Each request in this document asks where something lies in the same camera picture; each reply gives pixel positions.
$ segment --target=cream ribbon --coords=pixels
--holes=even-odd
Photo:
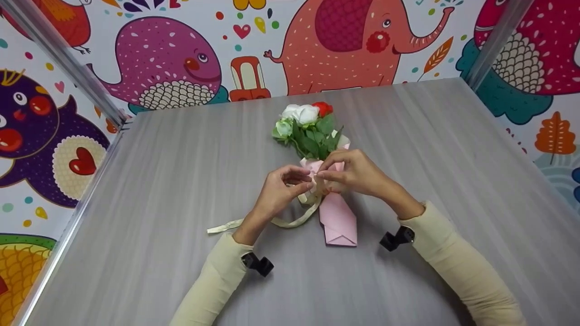
[[[282,227],[284,229],[292,229],[294,227],[301,226],[318,209],[318,206],[320,206],[320,202],[322,201],[322,194],[320,194],[319,192],[316,192],[315,189],[313,189],[313,191],[309,192],[308,196],[305,194],[298,195],[298,200],[300,201],[301,204],[312,203],[312,206],[306,212],[304,212],[304,214],[300,218],[298,218],[292,222],[286,222],[282,219],[274,217],[271,221],[272,224],[279,226],[279,227]],[[208,234],[221,233],[221,232],[224,232],[226,230],[233,229],[235,227],[240,226],[240,224],[242,224],[243,221],[244,221],[244,219],[229,221],[224,225],[220,225],[220,226],[216,226],[216,227],[213,227],[211,229],[208,229]]]

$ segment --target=black strap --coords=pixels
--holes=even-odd
[[[263,277],[266,277],[274,269],[274,264],[269,259],[262,257],[258,260],[253,252],[248,252],[242,256],[242,262],[247,268],[257,270]]]
[[[392,235],[389,232],[380,240],[380,245],[385,247],[388,251],[393,251],[401,244],[413,242],[415,240],[415,232],[410,227],[401,226],[397,234]]]

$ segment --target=beige sleeve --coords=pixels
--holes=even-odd
[[[525,325],[508,287],[451,222],[427,202],[423,215],[400,220],[415,232],[413,247],[457,293],[479,326]]]
[[[212,325],[246,275],[241,257],[252,250],[252,246],[235,242],[231,233],[223,234],[169,325]]]

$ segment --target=pink wrapping paper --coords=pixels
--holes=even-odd
[[[342,147],[348,149],[350,142]],[[310,176],[318,172],[322,161],[307,160],[303,158],[300,161],[302,167],[310,170]],[[344,163],[335,163],[329,170],[342,171]],[[323,184],[317,184],[317,187],[324,187]],[[357,219],[353,211],[350,210],[344,198],[340,194],[330,193],[322,200],[319,207],[320,223],[324,226],[324,238],[329,245],[343,245],[356,247],[357,245]]]

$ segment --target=colorful wall mural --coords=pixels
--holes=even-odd
[[[0,326],[11,324],[117,132],[2,15]]]
[[[487,0],[457,69],[465,77],[510,0]],[[535,0],[477,95],[580,214],[580,7]]]
[[[127,115],[457,77],[454,60],[483,4],[33,1]]]

